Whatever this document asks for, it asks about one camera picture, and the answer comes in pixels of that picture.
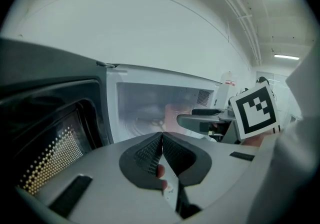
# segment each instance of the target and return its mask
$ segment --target white plastic surface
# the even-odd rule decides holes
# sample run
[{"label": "white plastic surface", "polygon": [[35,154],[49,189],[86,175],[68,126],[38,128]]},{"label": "white plastic surface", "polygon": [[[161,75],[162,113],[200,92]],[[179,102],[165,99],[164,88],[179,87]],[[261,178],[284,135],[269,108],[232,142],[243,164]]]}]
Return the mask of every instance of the white plastic surface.
[{"label": "white plastic surface", "polygon": [[[219,85],[208,79],[154,68],[127,65],[108,68],[107,104],[113,141],[167,131],[168,104],[213,108]],[[200,90],[209,92],[206,106],[197,103]],[[184,134],[203,137],[190,130]]]}]

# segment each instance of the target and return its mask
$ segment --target ceiling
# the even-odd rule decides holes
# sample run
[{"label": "ceiling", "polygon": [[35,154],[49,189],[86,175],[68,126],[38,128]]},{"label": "ceiling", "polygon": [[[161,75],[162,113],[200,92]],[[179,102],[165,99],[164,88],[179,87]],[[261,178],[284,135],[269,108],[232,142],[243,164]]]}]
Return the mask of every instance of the ceiling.
[{"label": "ceiling", "polygon": [[275,54],[304,58],[319,33],[319,25],[305,0],[241,0],[257,34],[262,65],[295,67],[299,61]]}]

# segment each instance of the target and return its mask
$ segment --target fluorescent light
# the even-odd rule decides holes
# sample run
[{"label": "fluorescent light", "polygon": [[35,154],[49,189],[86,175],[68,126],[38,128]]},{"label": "fluorescent light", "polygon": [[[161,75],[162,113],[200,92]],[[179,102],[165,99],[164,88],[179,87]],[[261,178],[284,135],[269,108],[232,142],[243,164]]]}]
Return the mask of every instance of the fluorescent light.
[{"label": "fluorescent light", "polygon": [[278,55],[278,54],[275,54],[274,57],[276,57],[276,58],[284,58],[284,59],[292,59],[292,60],[299,60],[299,57]]}]

